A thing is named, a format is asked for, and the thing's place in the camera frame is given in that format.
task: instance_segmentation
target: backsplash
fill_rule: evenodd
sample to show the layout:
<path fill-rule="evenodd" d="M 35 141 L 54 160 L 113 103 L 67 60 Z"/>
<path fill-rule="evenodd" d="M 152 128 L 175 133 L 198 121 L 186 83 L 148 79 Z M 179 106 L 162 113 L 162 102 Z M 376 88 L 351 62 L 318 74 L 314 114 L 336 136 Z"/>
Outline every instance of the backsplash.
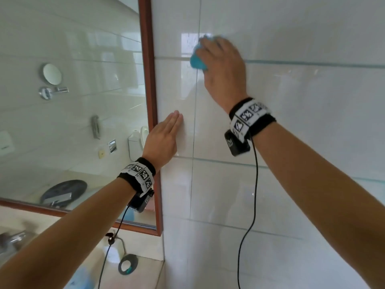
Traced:
<path fill-rule="evenodd" d="M 228 150 L 229 118 L 189 65 L 198 38 L 229 38 L 249 94 L 385 203 L 384 11 L 385 0 L 152 0 L 159 119 L 184 115 L 161 173 L 166 288 L 237 288 L 253 218 L 254 156 Z M 258 163 L 241 288 L 368 288 Z"/>
<path fill-rule="evenodd" d="M 139 15 L 117 0 L 1 0 L 0 34 L 0 131 L 15 146 L 0 157 L 0 196 L 31 198 L 66 172 L 115 178 L 128 137 L 148 125 Z M 69 93 L 41 99 L 45 63 Z"/>

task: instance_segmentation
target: toilet tank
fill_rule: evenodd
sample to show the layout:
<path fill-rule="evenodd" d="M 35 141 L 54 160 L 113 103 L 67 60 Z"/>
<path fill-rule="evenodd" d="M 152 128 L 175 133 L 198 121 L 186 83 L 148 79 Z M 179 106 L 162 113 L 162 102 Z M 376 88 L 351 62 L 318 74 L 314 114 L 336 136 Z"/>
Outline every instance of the toilet tank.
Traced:
<path fill-rule="evenodd" d="M 139 131 L 133 131 L 131 136 L 128 137 L 128 149 L 132 161 L 135 161 L 142 156 L 143 149 Z"/>

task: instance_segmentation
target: yellow switch plate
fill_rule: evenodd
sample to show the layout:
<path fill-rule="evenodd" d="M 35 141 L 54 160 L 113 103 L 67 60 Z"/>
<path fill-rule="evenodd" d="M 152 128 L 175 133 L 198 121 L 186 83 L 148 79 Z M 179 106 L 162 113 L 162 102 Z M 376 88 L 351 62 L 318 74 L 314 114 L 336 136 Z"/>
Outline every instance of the yellow switch plate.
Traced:
<path fill-rule="evenodd" d="M 99 159 L 102 159 L 104 157 L 104 155 L 105 155 L 104 150 L 103 149 L 99 150 L 98 155 L 99 155 Z"/>

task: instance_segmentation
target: forearm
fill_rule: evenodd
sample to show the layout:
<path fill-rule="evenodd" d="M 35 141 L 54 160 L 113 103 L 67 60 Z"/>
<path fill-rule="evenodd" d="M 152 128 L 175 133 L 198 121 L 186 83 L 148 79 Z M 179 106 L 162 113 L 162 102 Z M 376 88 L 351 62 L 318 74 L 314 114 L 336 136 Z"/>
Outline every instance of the forearm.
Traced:
<path fill-rule="evenodd" d="M 135 191 L 117 178 L 46 229 L 0 269 L 5 287 L 63 288 Z"/>
<path fill-rule="evenodd" d="M 279 124 L 253 139 L 282 187 L 326 240 L 372 288 L 379 287 L 385 207 Z"/>

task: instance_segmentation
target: wooden mirror frame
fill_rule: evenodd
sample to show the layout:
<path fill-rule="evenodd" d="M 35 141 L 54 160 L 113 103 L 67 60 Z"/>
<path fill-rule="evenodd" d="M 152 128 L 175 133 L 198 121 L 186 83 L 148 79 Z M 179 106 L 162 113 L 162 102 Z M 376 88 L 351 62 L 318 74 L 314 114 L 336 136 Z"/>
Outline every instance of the wooden mirror frame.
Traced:
<path fill-rule="evenodd" d="M 158 113 L 156 105 L 156 86 L 155 86 L 155 57 L 154 57 L 154 43 L 152 37 L 152 16 L 151 16 L 151 0 L 138 0 L 139 3 L 139 20 L 141 26 L 142 39 L 142 54 L 143 54 L 143 68 L 144 68 L 144 83 L 146 87 L 146 103 L 148 126 L 151 131 L 158 123 Z M 155 217 L 156 229 L 145 228 L 140 223 L 125 224 L 122 223 L 121 229 L 145 233 L 155 236 L 161 236 L 163 232 L 163 217 L 162 217 L 162 197 L 161 197 L 161 177 L 160 172 L 155 176 L 154 184 L 154 201 L 155 201 Z M 10 199 L 0 199 L 0 206 L 10 207 L 13 209 L 25 210 L 40 214 L 63 217 L 68 212 L 56 209 L 39 207 L 33 204 L 24 203 L 21 201 L 14 201 Z M 116 221 L 113 225 L 118 228 L 120 221 Z"/>

